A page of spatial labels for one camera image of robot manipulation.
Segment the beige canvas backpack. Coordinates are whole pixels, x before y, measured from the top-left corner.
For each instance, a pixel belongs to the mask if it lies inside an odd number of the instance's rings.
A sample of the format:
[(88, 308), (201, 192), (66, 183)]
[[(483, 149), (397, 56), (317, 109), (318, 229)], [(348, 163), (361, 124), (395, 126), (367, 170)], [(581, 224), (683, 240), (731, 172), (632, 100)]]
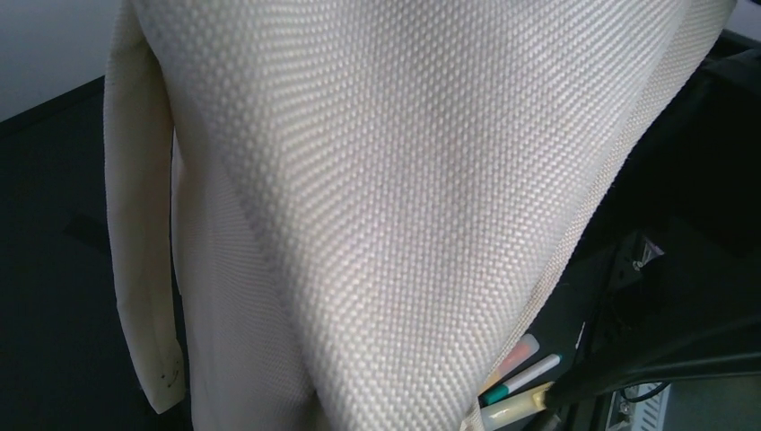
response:
[(125, 1), (118, 316), (196, 430), (481, 430), (732, 1)]

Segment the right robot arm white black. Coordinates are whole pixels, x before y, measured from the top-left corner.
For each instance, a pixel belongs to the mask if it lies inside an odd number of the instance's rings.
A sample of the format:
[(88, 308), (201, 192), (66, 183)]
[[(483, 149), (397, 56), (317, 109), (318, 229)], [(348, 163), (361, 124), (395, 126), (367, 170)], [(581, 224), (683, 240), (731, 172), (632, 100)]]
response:
[(566, 396), (520, 430), (760, 427), (760, 45), (723, 31), (530, 325)]

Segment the yellow highlighter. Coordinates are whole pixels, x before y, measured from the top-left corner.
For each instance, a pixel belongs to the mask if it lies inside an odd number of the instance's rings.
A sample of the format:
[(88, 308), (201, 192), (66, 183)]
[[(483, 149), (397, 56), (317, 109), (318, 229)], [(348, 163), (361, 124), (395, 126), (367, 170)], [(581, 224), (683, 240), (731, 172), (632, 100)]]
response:
[(485, 431), (499, 430), (547, 408), (545, 397), (554, 382), (508, 397), (480, 410)]

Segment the orange pastel highlighter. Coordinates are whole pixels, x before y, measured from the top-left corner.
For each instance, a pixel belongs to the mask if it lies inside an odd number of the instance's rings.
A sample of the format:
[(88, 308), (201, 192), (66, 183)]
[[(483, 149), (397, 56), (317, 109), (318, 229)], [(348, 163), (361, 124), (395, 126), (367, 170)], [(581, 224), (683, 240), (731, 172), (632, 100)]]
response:
[(504, 376), (526, 362), (539, 351), (538, 340), (531, 334), (524, 334), (502, 362), (490, 373), (480, 393), (496, 385)]

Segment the white teal marker pen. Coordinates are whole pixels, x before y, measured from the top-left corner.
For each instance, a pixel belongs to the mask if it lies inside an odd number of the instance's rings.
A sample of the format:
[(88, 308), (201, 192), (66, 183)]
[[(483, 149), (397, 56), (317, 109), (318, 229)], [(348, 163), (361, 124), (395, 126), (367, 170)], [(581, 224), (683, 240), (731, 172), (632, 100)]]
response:
[(531, 383), (540, 375), (559, 365), (562, 360), (563, 357), (558, 354), (545, 356), (535, 364), (515, 374), (513, 377), (507, 379), (503, 383), (499, 383), (495, 385), (494, 388), (487, 390), (483, 395), (480, 396), (480, 404), (485, 407), (495, 404), (497, 401), (506, 399), (509, 395), (513, 394), (518, 389), (522, 388), (528, 383)]

